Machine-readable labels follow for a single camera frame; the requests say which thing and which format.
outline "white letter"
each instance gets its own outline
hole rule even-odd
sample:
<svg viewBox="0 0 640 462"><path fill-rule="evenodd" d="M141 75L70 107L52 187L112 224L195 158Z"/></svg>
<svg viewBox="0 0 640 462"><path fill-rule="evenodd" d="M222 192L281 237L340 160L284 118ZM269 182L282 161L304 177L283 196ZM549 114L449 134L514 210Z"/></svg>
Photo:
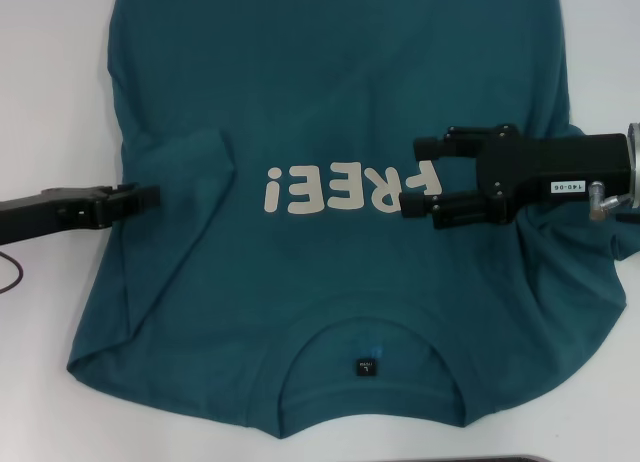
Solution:
<svg viewBox="0 0 640 462"><path fill-rule="evenodd" d="M402 191L402 186L400 185L398 171L393 167L389 167L386 170L385 175L389 182L385 182L385 180L373 169L366 169L364 171L364 175L376 185L376 188L371 194L371 202L373 202L373 206L385 214L391 214L399 211L400 201L398 200L398 195ZM391 205L384 203L384 198L387 195L391 198Z"/></svg>
<svg viewBox="0 0 640 462"><path fill-rule="evenodd" d="M278 167L272 167L267 172L271 182L267 184L267 191L264 194L264 210L265 212L275 212L278 208L278 200L280 198L280 184L275 180L282 177L282 171Z"/></svg>
<svg viewBox="0 0 640 462"><path fill-rule="evenodd" d="M289 193L291 195L308 195L309 200L305 202L291 202L289 204L290 214L315 214L324 210L324 199L322 198L322 185L320 184L320 169L315 165L294 165L289 169L289 174L293 177L305 177L306 182L291 184Z"/></svg>
<svg viewBox="0 0 640 462"><path fill-rule="evenodd" d="M340 174L347 174L346 179L336 179L329 182L331 190L349 192L348 197L329 197L327 205L332 209L353 210L364 207L364 191L362 190L362 165L360 162L331 164L331 170Z"/></svg>
<svg viewBox="0 0 640 462"><path fill-rule="evenodd" d="M424 185L427 189L424 191L424 195L440 195L442 193L442 186L440 185L440 179L438 179L438 174L436 174L436 169L434 169L431 161L421 160L418 166L420 167L420 173L407 179L407 187L415 189L416 187Z"/></svg>

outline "white surface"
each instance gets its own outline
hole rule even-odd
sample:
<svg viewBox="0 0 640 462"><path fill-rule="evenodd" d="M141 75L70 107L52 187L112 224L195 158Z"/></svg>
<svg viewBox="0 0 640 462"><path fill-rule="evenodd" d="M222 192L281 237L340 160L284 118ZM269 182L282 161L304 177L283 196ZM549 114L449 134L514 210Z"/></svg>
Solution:
<svg viewBox="0 0 640 462"><path fill-rule="evenodd" d="M640 0L562 0L577 125L640 119ZM119 131L106 72L113 0L0 0L0 200L117 181ZM25 241L25 281L0 296L0 461L320 461L533 453L553 462L640 452L640 259L619 265L629 308L572 379L461 430L359 416L278 441L145 408L65 371L106 233ZM14 274L0 265L0 285Z"/></svg>

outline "clothing tag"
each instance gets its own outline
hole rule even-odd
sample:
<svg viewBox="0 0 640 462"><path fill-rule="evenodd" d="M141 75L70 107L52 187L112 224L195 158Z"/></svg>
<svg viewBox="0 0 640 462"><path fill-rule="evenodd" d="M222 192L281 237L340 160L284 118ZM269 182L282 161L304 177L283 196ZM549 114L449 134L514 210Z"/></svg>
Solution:
<svg viewBox="0 0 640 462"><path fill-rule="evenodd" d="M356 375L358 377L373 377L376 375L376 359L358 359L356 361Z"/></svg>

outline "teal t-shirt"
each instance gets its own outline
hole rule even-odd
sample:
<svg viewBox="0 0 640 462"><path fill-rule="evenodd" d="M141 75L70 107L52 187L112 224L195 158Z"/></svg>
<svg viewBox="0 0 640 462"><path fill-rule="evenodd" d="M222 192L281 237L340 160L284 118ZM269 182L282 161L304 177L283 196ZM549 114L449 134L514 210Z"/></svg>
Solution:
<svg viewBox="0 0 640 462"><path fill-rule="evenodd" d="M399 211L475 189L416 137L578 131L559 0L117 0L108 58L125 182L163 205L111 233L68 366L97 390L276 437L465 426L562 383L625 306L637 230L586 204Z"/></svg>

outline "black cable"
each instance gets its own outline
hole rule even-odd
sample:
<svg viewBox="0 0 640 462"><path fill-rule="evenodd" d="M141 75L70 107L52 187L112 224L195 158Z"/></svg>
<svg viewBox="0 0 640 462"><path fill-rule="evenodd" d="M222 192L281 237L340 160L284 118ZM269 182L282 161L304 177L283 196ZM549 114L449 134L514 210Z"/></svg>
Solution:
<svg viewBox="0 0 640 462"><path fill-rule="evenodd" d="M0 289L0 294L4 294L5 292L9 292L11 289L15 288L20 282L22 282L22 278L24 277L24 270L22 269L22 266L20 265L20 262L18 262L13 257L5 254L4 252L0 252L0 257L2 257L3 259L8 260L13 265L15 265L16 269L18 269L18 277L16 278L16 280L11 282L6 287L3 287L2 289Z"/></svg>

